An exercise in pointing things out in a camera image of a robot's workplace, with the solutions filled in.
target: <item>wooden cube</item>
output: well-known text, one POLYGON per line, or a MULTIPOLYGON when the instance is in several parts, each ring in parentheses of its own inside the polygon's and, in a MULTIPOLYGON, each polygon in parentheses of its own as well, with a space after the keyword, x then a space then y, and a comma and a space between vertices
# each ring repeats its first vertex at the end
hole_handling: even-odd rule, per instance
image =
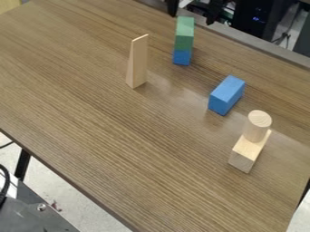
POLYGON ((251 142, 243 135, 233 148, 228 163, 235 168, 248 173, 256 162, 260 151, 264 148, 271 130, 268 130, 260 142, 251 142))

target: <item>floor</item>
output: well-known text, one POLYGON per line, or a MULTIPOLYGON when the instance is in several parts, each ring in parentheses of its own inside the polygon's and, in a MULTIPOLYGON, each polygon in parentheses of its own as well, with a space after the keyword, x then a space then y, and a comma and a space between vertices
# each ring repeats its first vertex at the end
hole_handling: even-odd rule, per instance
MULTIPOLYGON (((8 141, 0 133, 0 146, 8 141)), ((0 163, 11 173, 14 173, 19 152, 20 148, 15 144, 0 150, 0 163)), ((49 204, 56 201, 57 207, 62 210, 59 213, 81 232, 130 231, 35 158, 30 161, 24 183, 49 204)))
POLYGON ((299 14, 295 14, 297 11, 297 7, 298 7, 298 4, 295 4, 288 10, 285 17, 282 19, 282 21, 277 26, 276 32, 273 38, 273 41, 275 41, 281 36, 283 32, 287 32, 288 34, 290 34, 290 38, 288 39, 288 41, 287 39, 284 39, 281 43, 274 42, 274 44, 277 44, 291 51, 293 51, 294 49, 295 43, 305 23, 305 19, 308 17, 308 14, 309 14, 305 10, 301 10, 299 14))
MULTIPOLYGON (((281 31, 287 29, 287 22, 285 20, 289 20, 294 15, 294 10, 292 8, 289 16, 284 19, 284 23, 278 26, 278 34, 281 34, 281 31)), ((293 23, 289 32, 291 34, 287 47, 289 50, 293 49, 307 14, 305 11, 301 12, 293 23)), ((280 46, 286 47, 286 40, 280 46)), ((0 133, 0 146, 6 144, 8 141, 9 139, 0 133)), ((19 152, 20 148, 15 144, 0 150, 0 163, 5 165, 12 173, 15 170, 19 152)), ((81 232, 130 231, 34 158, 31 159, 24 182, 48 203, 52 204, 56 201, 57 207, 62 210, 60 214, 81 232)), ((305 223, 301 218, 305 217, 305 215, 309 217, 310 193, 307 198, 308 200, 305 203, 308 203, 308 205, 303 208, 303 211, 297 211, 289 231, 309 231, 309 225, 304 225, 305 230, 298 229, 298 227, 301 228, 299 225, 305 223)))

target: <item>table leg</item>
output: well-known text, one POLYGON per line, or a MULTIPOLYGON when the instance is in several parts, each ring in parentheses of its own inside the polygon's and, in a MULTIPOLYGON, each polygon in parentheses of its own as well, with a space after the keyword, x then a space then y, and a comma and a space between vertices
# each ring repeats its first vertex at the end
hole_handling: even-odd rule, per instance
POLYGON ((21 181, 24 181, 24 176, 29 165, 30 157, 31 155, 29 155, 29 153, 25 150, 22 150, 21 154, 19 155, 15 176, 21 181))
POLYGON ((168 14, 174 17, 179 8, 179 0, 167 0, 168 14))

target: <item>wood grain surface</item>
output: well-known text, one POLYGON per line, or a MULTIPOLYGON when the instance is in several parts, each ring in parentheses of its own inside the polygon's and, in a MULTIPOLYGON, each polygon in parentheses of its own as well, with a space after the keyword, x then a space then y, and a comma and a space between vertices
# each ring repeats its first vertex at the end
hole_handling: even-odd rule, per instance
POLYGON ((0 14, 12 10, 21 4, 20 0, 1 0, 0 14))
POLYGON ((134 231, 285 231, 310 174, 309 71, 200 28, 192 65, 173 65, 174 29, 130 0, 0 15, 1 130, 134 231), (132 90, 143 34, 148 82, 132 90), (247 87, 221 117, 208 95, 229 74, 247 87), (228 158, 254 109, 273 133, 246 175, 228 158))

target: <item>triangular wooden block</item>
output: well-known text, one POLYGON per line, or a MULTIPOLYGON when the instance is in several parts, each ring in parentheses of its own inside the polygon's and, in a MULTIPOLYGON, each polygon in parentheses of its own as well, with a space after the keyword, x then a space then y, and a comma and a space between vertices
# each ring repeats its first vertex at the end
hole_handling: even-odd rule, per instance
POLYGON ((147 81, 148 39, 149 35, 145 34, 131 41, 126 83, 132 89, 147 81))

